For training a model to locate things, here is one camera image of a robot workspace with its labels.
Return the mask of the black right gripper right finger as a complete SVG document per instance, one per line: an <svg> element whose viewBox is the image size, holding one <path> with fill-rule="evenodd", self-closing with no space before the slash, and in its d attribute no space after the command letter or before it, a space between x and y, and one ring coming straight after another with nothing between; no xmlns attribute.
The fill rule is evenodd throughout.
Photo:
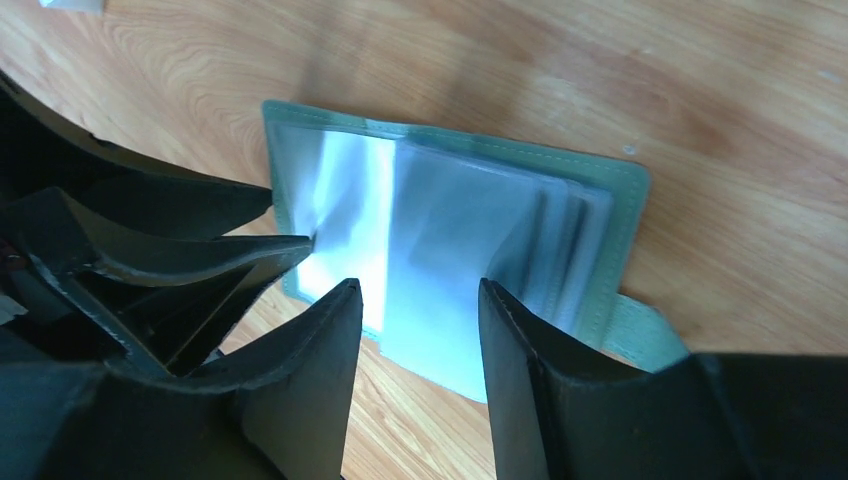
<svg viewBox="0 0 848 480"><path fill-rule="evenodd" d="M698 353L648 373L479 285L500 479L843 479L847 360Z"/></svg>

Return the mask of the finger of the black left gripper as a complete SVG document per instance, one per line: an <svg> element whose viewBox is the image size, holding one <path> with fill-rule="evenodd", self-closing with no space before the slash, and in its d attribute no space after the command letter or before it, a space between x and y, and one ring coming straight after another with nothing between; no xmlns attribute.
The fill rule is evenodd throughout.
<svg viewBox="0 0 848 480"><path fill-rule="evenodd" d="M142 233L50 188L1 209L4 283L26 313L4 331L48 358L183 377L305 259L304 236Z"/></svg>
<svg viewBox="0 0 848 480"><path fill-rule="evenodd" d="M95 213L161 237L207 240L263 215L271 191L102 140L1 77L1 201L57 187Z"/></svg>

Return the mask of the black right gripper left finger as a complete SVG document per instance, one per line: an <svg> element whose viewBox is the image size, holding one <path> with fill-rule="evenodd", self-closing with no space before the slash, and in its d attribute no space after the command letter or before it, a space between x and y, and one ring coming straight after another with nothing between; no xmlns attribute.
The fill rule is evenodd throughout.
<svg viewBox="0 0 848 480"><path fill-rule="evenodd" d="M337 479L363 300L341 281L188 378L58 362L1 336L5 479Z"/></svg>

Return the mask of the teal leather card holder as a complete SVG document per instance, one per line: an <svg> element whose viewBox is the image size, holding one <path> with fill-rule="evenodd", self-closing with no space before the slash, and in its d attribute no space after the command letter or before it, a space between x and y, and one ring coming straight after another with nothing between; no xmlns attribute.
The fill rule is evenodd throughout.
<svg viewBox="0 0 848 480"><path fill-rule="evenodd" d="M640 369L687 354L661 313L619 291L651 187L645 166L277 100L262 116L278 227L313 242L284 291L314 303L357 279L363 333L399 366L486 401L484 278Z"/></svg>

